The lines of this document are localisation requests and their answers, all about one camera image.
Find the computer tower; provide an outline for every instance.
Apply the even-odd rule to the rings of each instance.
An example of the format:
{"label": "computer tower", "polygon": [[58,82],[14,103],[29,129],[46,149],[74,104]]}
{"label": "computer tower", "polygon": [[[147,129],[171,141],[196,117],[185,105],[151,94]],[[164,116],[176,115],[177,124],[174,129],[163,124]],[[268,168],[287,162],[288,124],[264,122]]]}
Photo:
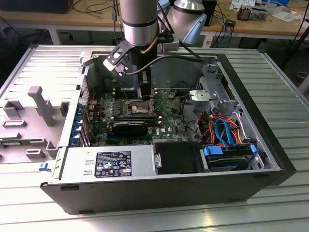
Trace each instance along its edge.
{"label": "computer tower", "polygon": [[1,0],[2,11],[66,14],[74,0]]}

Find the power supply label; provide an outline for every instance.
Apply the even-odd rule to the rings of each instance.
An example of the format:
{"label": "power supply label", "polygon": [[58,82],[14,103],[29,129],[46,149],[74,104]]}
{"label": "power supply label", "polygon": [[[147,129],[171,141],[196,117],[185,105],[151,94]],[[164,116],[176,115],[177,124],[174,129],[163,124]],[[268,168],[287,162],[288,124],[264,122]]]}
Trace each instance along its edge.
{"label": "power supply label", "polygon": [[130,151],[97,153],[95,177],[131,176],[132,163]]}

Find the table leg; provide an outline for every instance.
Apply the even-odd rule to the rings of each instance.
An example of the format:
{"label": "table leg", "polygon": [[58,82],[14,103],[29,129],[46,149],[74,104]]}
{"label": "table leg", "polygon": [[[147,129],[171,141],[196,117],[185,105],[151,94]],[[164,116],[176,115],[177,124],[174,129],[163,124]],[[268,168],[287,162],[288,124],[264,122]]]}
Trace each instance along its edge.
{"label": "table leg", "polygon": [[202,47],[210,47],[212,39],[214,38],[215,35],[216,35],[215,31],[206,31]]}
{"label": "table leg", "polygon": [[94,41],[93,41],[93,34],[92,34],[92,31],[88,31],[88,37],[89,37],[89,43],[90,44],[93,44],[94,43]]}
{"label": "table leg", "polygon": [[306,90],[309,88],[309,75],[306,77],[306,79],[301,83],[301,85],[298,87],[298,90],[302,93],[306,92]]}
{"label": "table leg", "polygon": [[56,28],[49,28],[48,29],[50,37],[52,38],[52,42],[54,45],[61,45],[61,38],[57,32]]}

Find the orange cable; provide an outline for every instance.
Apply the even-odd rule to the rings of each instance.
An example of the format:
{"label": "orange cable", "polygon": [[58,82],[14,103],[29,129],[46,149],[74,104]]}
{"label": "orange cable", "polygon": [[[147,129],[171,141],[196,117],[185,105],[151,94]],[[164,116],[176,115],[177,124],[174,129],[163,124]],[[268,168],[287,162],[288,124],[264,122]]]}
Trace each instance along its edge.
{"label": "orange cable", "polygon": [[240,138],[239,129],[237,129],[237,132],[238,132],[239,142],[240,142],[241,144],[243,144],[243,142],[242,142],[242,140],[241,140],[241,138]]}

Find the black cable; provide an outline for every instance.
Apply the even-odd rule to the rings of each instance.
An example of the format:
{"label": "black cable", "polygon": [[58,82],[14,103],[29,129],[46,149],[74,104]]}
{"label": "black cable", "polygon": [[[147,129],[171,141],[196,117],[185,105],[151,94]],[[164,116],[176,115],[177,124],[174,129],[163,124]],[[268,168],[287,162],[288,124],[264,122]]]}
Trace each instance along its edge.
{"label": "black cable", "polygon": [[159,2],[158,2],[158,6],[159,6],[159,8],[160,8],[160,11],[161,11],[161,13],[162,13],[162,16],[164,17],[166,23],[167,23],[168,26],[169,26],[170,31],[171,31],[172,33],[174,33],[174,30],[173,30],[173,28],[172,28],[172,25],[169,23],[168,17],[166,16],[166,14],[165,14],[165,12],[164,12],[164,10],[163,10],[163,8],[162,8],[162,6],[161,6],[161,4],[160,4]]}
{"label": "black cable", "polygon": [[126,76],[132,76],[132,75],[136,75],[139,72],[144,71],[145,69],[147,69],[149,66],[153,65],[154,63],[156,63],[157,61],[161,60],[161,59],[165,59],[165,58],[177,58],[177,59],[184,59],[184,60],[188,60],[188,61],[193,61],[193,62],[199,62],[202,63],[204,62],[204,60],[202,59],[197,59],[197,58],[191,58],[191,57],[185,57],[185,56],[180,56],[180,55],[164,55],[161,57],[157,57],[156,59],[152,60],[151,62],[149,62],[148,64],[146,64],[144,67],[142,67],[141,69],[135,71],[135,72],[124,72],[124,75]]}
{"label": "black cable", "polygon": [[163,20],[158,16],[158,20],[160,21],[160,23],[166,28],[168,29],[168,27],[165,25],[165,23],[163,22]]}
{"label": "black cable", "polygon": [[103,8],[103,9],[99,9],[99,10],[95,10],[95,11],[80,11],[80,10],[77,10],[77,9],[75,8],[75,5],[76,5],[77,3],[79,3],[79,2],[81,2],[81,1],[83,1],[83,0],[78,0],[77,2],[75,2],[75,3],[73,4],[73,6],[72,6],[73,10],[75,10],[75,11],[77,11],[77,12],[81,12],[81,13],[92,13],[92,12],[104,11],[104,10],[106,10],[106,9],[108,9],[108,8],[113,7],[113,6],[108,6],[108,7],[105,7],[105,8]]}
{"label": "black cable", "polygon": [[189,83],[186,82],[186,81],[175,81],[175,82],[170,86],[170,89],[172,90],[172,89],[173,89],[173,86],[174,86],[175,84],[177,84],[177,83],[183,83],[183,84],[185,84],[186,86],[188,86],[189,88],[191,88],[191,86],[189,85]]}
{"label": "black cable", "polygon": [[[219,4],[217,4],[217,6],[218,6],[218,8],[219,8],[220,11],[215,11],[215,12],[218,12],[218,13],[221,14],[221,19],[223,20],[223,23],[225,23],[225,22],[226,22],[226,16],[225,16],[225,14],[223,14],[222,9],[221,9],[221,7],[219,6]],[[216,40],[213,42],[213,44],[211,45],[211,48],[212,48],[215,44],[217,44],[217,47],[218,47],[218,45],[219,45],[218,40],[219,40],[220,35],[221,35],[221,33],[223,32],[223,30],[224,30],[224,25],[222,25],[222,29],[221,29],[221,31],[220,31],[220,33],[219,33],[217,39],[216,39]]]}
{"label": "black cable", "polygon": [[114,37],[115,37],[115,41],[116,41],[116,45],[118,45],[118,40],[117,40],[117,36],[116,36],[116,21],[117,21],[117,10],[116,10],[116,2],[115,0],[112,0],[112,21],[114,22]]}
{"label": "black cable", "polygon": [[116,10],[117,10],[117,15],[118,15],[119,24],[120,24],[121,40],[123,41],[124,35],[123,35],[123,31],[122,31],[122,25],[121,25],[121,22],[120,22],[120,11],[119,11],[119,8],[118,8],[118,4],[116,4]]}
{"label": "black cable", "polygon": [[308,7],[309,7],[309,2],[308,2],[308,4],[307,4],[306,10],[305,10],[305,14],[304,14],[304,18],[303,18],[303,20],[302,20],[302,22],[301,22],[301,24],[300,24],[300,26],[299,26],[298,32],[297,32],[295,38],[293,39],[292,44],[291,44],[291,46],[290,46],[289,49],[288,49],[288,52],[285,54],[285,56],[284,56],[284,58],[283,58],[283,61],[282,61],[282,64],[281,64],[281,69],[282,69],[282,70],[284,69],[284,67],[286,66],[286,64],[288,63],[288,61],[290,60],[290,58],[291,58],[292,55],[293,55],[293,54],[291,53],[291,50],[292,50],[292,47],[293,47],[293,44],[294,44],[296,38],[297,38],[298,35],[299,35],[299,32],[300,32],[300,30],[301,30],[301,28],[302,28],[302,26],[303,26],[303,23],[304,23],[304,21],[305,21],[305,18],[306,18],[306,15],[307,15],[307,11],[308,11]]}
{"label": "black cable", "polygon": [[0,15],[0,18],[2,19],[3,22],[5,22],[13,31],[15,31],[15,33],[29,46],[30,44],[27,42],[27,40],[25,40],[18,32],[17,30],[15,30],[15,28],[13,28],[11,26],[11,24],[9,24],[4,18],[2,18],[2,16]]}
{"label": "black cable", "polygon": [[[166,16],[166,14],[165,14],[165,12],[164,12],[164,10],[163,10],[163,8],[162,8],[162,6],[160,5],[159,2],[158,2],[158,6],[159,6],[159,8],[160,8],[160,11],[161,11],[161,13],[162,13],[162,15],[163,15],[163,17],[164,17],[166,23],[167,23],[168,26],[169,26],[170,31],[171,31],[172,33],[174,33],[174,30],[173,30],[173,28],[172,28],[172,25],[169,23],[169,19],[168,19],[168,17]],[[202,59],[201,56],[199,56],[197,53],[195,53],[195,52],[192,51],[190,48],[188,48],[188,46],[185,45],[182,41],[179,40],[179,44],[180,44],[182,47],[184,47],[185,50],[187,50],[189,53],[191,53],[193,56],[195,56],[196,58]]]}
{"label": "black cable", "polygon": [[183,122],[184,122],[184,124],[186,125],[186,127],[187,127],[190,131],[192,131],[200,140],[203,141],[202,137],[199,136],[199,134],[196,133],[196,132],[194,131],[194,129],[192,129],[191,127],[189,127],[189,126],[188,126],[188,123],[187,123],[187,122],[185,121],[185,119],[184,119],[183,110],[184,110],[185,100],[186,100],[188,97],[189,97],[189,93],[187,93],[187,95],[185,96],[184,101],[183,101],[183,107],[182,107],[182,118],[183,118]]}
{"label": "black cable", "polygon": [[301,29],[302,26],[303,26],[303,23],[304,23],[304,21],[305,21],[306,15],[307,15],[308,7],[309,7],[309,2],[308,2],[308,4],[307,4],[306,10],[305,10],[305,14],[304,14],[304,18],[303,18],[303,20],[302,20],[302,22],[301,22],[301,24],[300,24],[300,27],[299,27],[299,29],[298,29],[298,32],[297,32],[295,38],[294,38],[293,41],[292,41],[292,45],[294,44],[296,38],[298,37],[298,34],[299,34],[299,32],[300,32],[300,29]]}

